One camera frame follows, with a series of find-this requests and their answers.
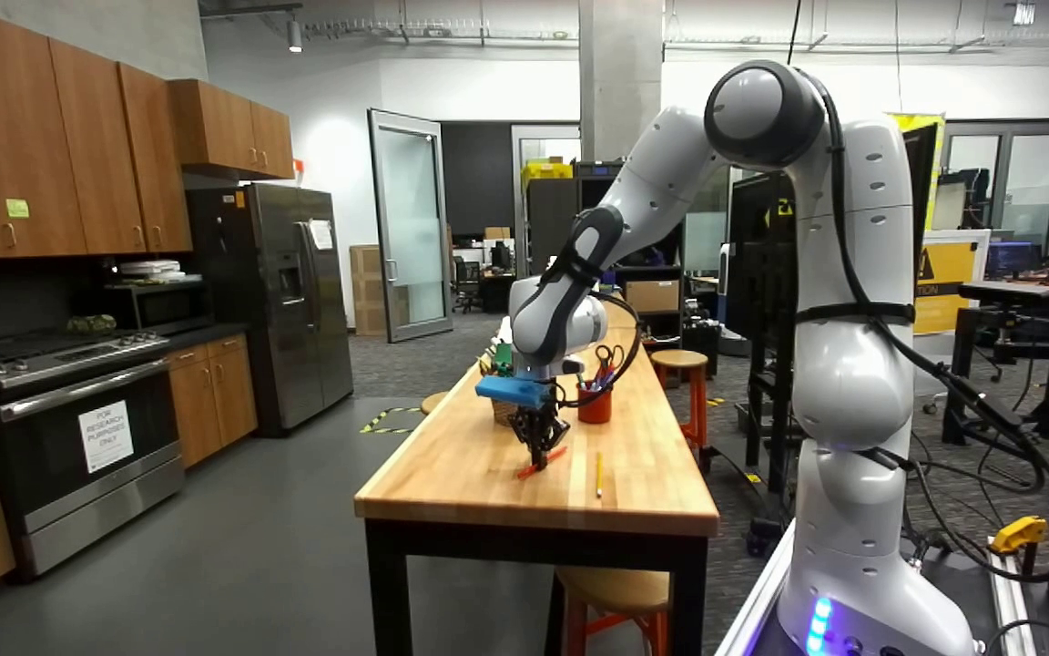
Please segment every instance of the white robotic arm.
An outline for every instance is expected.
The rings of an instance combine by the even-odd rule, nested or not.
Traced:
[[[799,471],[785,629],[807,652],[968,656],[963,607],[899,557],[902,471],[862,456],[912,449],[915,376],[894,346],[912,340],[915,302],[906,153],[889,124],[842,127],[819,80],[747,60],[715,85],[702,116],[661,114],[558,262],[511,296],[525,386],[480,393],[521,403],[515,431],[542,466],[566,433],[553,376],[566,352],[606,336],[589,284],[668,237],[717,158],[785,166],[799,195],[796,411],[813,439]]]

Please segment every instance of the oven handle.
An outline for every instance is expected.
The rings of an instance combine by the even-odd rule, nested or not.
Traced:
[[[88,382],[72,382],[72,386],[43,388],[43,393],[33,393],[33,397],[19,397],[12,403],[0,403],[0,424],[19,424],[26,414],[53,411],[53,409],[62,409],[62,403],[72,403],[80,397],[106,393],[106,388],[118,388],[118,386],[130,386],[130,382],[161,376],[161,370],[169,370],[165,356],[136,364],[136,368],[123,368],[123,370],[112,370],[112,376],[100,376],[100,377],[88,377]]]

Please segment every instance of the upper cabinet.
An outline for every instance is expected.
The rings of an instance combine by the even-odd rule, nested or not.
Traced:
[[[53,45],[90,255],[146,250],[118,60]]]
[[[0,22],[0,255],[88,250],[53,41]]]
[[[148,250],[189,250],[193,237],[169,80],[121,65],[121,90]]]
[[[203,80],[170,80],[175,138],[186,166],[291,179],[291,124]]]

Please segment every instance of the ceiling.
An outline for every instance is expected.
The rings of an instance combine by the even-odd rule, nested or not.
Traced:
[[[581,0],[196,0],[203,22],[295,15],[306,45],[575,46]],[[799,49],[997,49],[1049,46],[1049,0],[1035,24],[1008,0],[807,0]],[[786,46],[796,0],[668,0],[668,46]]]

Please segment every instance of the floor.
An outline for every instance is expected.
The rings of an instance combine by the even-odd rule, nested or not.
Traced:
[[[445,388],[484,350],[494,317],[462,314],[436,340],[389,346],[352,340],[356,388],[291,436],[257,436],[189,473],[178,500],[136,521],[121,537],[54,569],[42,582],[0,588],[0,656],[368,656],[368,561],[352,490],[420,424],[420,397]],[[737,461],[742,436],[737,402],[747,360],[723,356],[709,409],[715,458],[707,482],[724,515],[709,539],[702,650],[715,652],[763,561],[742,550],[747,521],[763,490]],[[995,397],[1026,409],[1042,388],[1042,368],[979,364],[976,377]],[[917,409],[917,436],[928,449],[949,516],[957,524],[995,515],[983,483],[949,466],[976,466],[983,449],[938,439],[938,402]],[[1002,516],[1049,497],[997,497]],[[924,503],[912,490],[912,516],[924,524]],[[545,635],[549,569],[484,561],[413,561],[413,617],[420,656],[536,656]],[[639,635],[616,629],[593,640],[598,656],[639,656]]]

